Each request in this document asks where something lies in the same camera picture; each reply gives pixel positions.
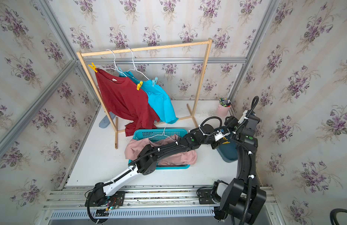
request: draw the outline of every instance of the wall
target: wall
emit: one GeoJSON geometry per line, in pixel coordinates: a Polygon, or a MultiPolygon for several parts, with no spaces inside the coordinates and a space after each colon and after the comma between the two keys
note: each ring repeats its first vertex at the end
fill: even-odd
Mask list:
{"type": "MultiPolygon", "coordinates": [[[[66,36],[77,51],[179,44],[212,38],[211,57],[246,56],[268,3],[262,0],[50,1],[66,36]]],[[[135,57],[203,57],[205,48],[193,46],[135,52],[135,57]]],[[[131,56],[131,53],[116,55],[118,58],[131,56]]],[[[190,99],[195,95],[197,75],[202,65],[142,66],[146,67],[148,78],[158,77],[172,99],[190,99]]],[[[202,89],[210,91],[203,91],[200,98],[214,99],[218,94],[225,96],[228,93],[226,88],[235,81],[240,66],[234,63],[209,64],[202,89]]]]}
{"type": "Polygon", "coordinates": [[[96,108],[72,72],[0,160],[0,224],[34,222],[68,174],[96,108]]]}
{"type": "Polygon", "coordinates": [[[238,115],[256,95],[262,182],[287,224],[330,224],[332,209],[347,209],[347,1],[280,3],[235,97],[238,115]]]}
{"type": "Polygon", "coordinates": [[[67,61],[34,0],[0,0],[0,138],[67,61]]]}
{"type": "MultiPolygon", "coordinates": [[[[69,59],[35,1],[0,1],[0,140],[69,59]]],[[[72,71],[0,159],[0,224],[33,224],[97,106],[72,71]]]]}

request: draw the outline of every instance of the cable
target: cable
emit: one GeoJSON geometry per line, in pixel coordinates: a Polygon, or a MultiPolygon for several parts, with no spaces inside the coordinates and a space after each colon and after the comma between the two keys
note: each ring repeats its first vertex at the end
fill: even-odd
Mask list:
{"type": "Polygon", "coordinates": [[[258,100],[259,100],[259,99],[260,99],[260,98],[259,98],[258,96],[255,96],[255,97],[253,98],[252,104],[251,104],[251,109],[250,109],[250,111],[246,114],[247,119],[244,119],[243,122],[234,130],[234,132],[233,132],[234,134],[236,133],[236,131],[238,131],[238,129],[239,129],[240,127],[242,127],[242,125],[243,125],[246,121],[248,121],[248,118],[249,118],[250,115],[252,114],[253,109],[255,109],[255,107],[257,106],[258,100]]]}
{"type": "Polygon", "coordinates": [[[336,215],[337,213],[339,212],[346,212],[347,213],[347,209],[343,209],[343,208],[336,208],[336,209],[333,209],[331,212],[330,212],[330,221],[331,221],[331,224],[332,225],[340,225],[337,221],[337,218],[336,218],[336,215]]]}
{"type": "MultiPolygon", "coordinates": [[[[232,141],[235,142],[236,144],[238,144],[239,146],[241,146],[247,152],[249,152],[248,148],[246,146],[244,146],[241,142],[238,142],[234,139],[232,139],[232,141]]],[[[255,159],[253,158],[253,154],[249,154],[249,156],[251,159],[250,173],[249,174],[252,175],[255,172],[255,159]]],[[[248,187],[247,187],[245,207],[244,207],[242,218],[241,218],[239,225],[243,225],[245,223],[247,211],[248,211],[248,208],[250,207],[250,199],[251,199],[251,194],[252,194],[252,179],[253,179],[252,177],[250,177],[250,176],[248,177],[248,187]]]]}
{"type": "Polygon", "coordinates": [[[208,117],[207,119],[205,119],[205,120],[201,123],[201,126],[203,126],[203,125],[204,125],[208,120],[210,120],[210,119],[218,119],[218,120],[220,121],[220,126],[219,126],[219,127],[222,126],[222,120],[221,120],[220,117],[217,117],[217,116],[208,117]]]}
{"type": "Polygon", "coordinates": [[[88,198],[88,197],[86,196],[87,192],[92,191],[92,190],[93,190],[93,189],[86,191],[86,193],[84,194],[84,196],[86,197],[86,199],[88,198]]]}
{"type": "Polygon", "coordinates": [[[87,202],[87,214],[88,214],[88,217],[94,222],[94,223],[99,223],[99,219],[95,219],[92,215],[91,215],[91,211],[90,211],[90,202],[91,202],[91,197],[92,197],[92,195],[99,189],[99,188],[102,188],[102,187],[104,187],[104,186],[107,186],[107,185],[110,185],[110,184],[113,184],[113,182],[111,181],[111,182],[108,182],[108,183],[106,183],[106,184],[101,184],[100,186],[97,186],[97,187],[95,187],[93,190],[92,190],[92,194],[90,194],[89,196],[88,196],[88,202],[87,202]]]}
{"type": "Polygon", "coordinates": [[[130,163],[128,164],[128,166],[132,166],[132,164],[135,164],[136,162],[140,161],[140,160],[143,159],[144,157],[147,157],[147,156],[149,156],[149,155],[151,155],[151,154],[153,154],[153,153],[155,153],[155,152],[158,152],[158,150],[154,150],[154,151],[151,151],[151,152],[149,152],[149,153],[144,154],[143,156],[141,156],[141,157],[139,157],[139,158],[133,160],[132,162],[130,162],[130,163]]]}

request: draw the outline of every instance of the pink cup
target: pink cup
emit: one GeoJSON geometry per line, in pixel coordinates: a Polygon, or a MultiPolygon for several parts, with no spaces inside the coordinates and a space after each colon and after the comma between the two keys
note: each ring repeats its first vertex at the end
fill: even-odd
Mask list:
{"type": "Polygon", "coordinates": [[[220,117],[227,116],[227,113],[229,112],[231,106],[223,107],[220,103],[217,106],[216,113],[220,117]]]}

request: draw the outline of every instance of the clothes hanger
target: clothes hanger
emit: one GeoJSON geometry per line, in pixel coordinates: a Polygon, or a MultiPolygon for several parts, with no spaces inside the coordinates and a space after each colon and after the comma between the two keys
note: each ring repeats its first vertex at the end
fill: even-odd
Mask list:
{"type": "Polygon", "coordinates": [[[135,61],[133,60],[133,52],[132,52],[132,50],[129,48],[129,47],[126,47],[126,49],[129,49],[130,51],[131,51],[131,53],[132,53],[132,63],[133,63],[133,67],[135,68],[135,69],[129,69],[128,71],[130,71],[130,70],[133,70],[133,71],[137,71],[137,72],[139,72],[140,74],[142,74],[145,78],[147,78],[147,80],[150,80],[148,77],[146,77],[141,71],[138,71],[137,70],[137,67],[136,67],[136,65],[135,65],[135,61]]]}
{"type": "Polygon", "coordinates": [[[119,73],[122,73],[123,75],[125,75],[125,77],[127,77],[126,74],[124,74],[123,72],[121,72],[120,70],[117,69],[117,65],[116,65],[116,56],[115,56],[115,54],[113,53],[113,51],[110,50],[110,49],[106,49],[106,51],[112,52],[113,56],[115,57],[115,58],[113,59],[113,63],[115,64],[115,68],[107,67],[107,68],[101,68],[101,69],[103,69],[103,70],[113,69],[113,70],[118,71],[119,73]]]}
{"type": "Polygon", "coordinates": [[[152,137],[156,137],[156,136],[166,136],[166,137],[169,137],[171,140],[173,140],[170,136],[167,136],[167,135],[165,134],[165,129],[166,129],[166,128],[163,129],[162,134],[156,134],[156,135],[154,135],[154,136],[152,136],[152,137]]]}

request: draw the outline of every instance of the white table surface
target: white table surface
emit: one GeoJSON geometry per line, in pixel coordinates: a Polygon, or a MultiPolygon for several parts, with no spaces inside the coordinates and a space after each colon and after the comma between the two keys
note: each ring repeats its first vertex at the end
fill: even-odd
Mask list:
{"type": "MultiPolygon", "coordinates": [[[[177,117],[189,115],[187,103],[193,108],[194,101],[172,101],[177,117]]],[[[217,100],[198,101],[195,114],[197,123],[202,123],[207,117],[217,116],[217,104],[217,100]]],[[[118,149],[115,149],[115,133],[112,126],[109,125],[104,129],[99,127],[99,122],[104,116],[105,112],[101,107],[66,187],[94,186],[98,182],[110,180],[127,168],[128,160],[125,159],[124,150],[132,136],[126,137],[125,133],[119,133],[118,149]]],[[[129,123],[128,120],[119,118],[119,129],[124,129],[127,123],[129,123]]],[[[217,119],[211,119],[207,123],[214,128],[219,126],[217,119]]],[[[174,124],[163,123],[157,127],[184,128],[188,131],[194,128],[194,123],[192,119],[184,119],[174,124]]],[[[196,152],[197,162],[188,169],[156,170],[126,185],[212,185],[217,179],[230,183],[236,177],[237,161],[225,162],[218,151],[211,148],[211,145],[201,145],[196,152]]]]}

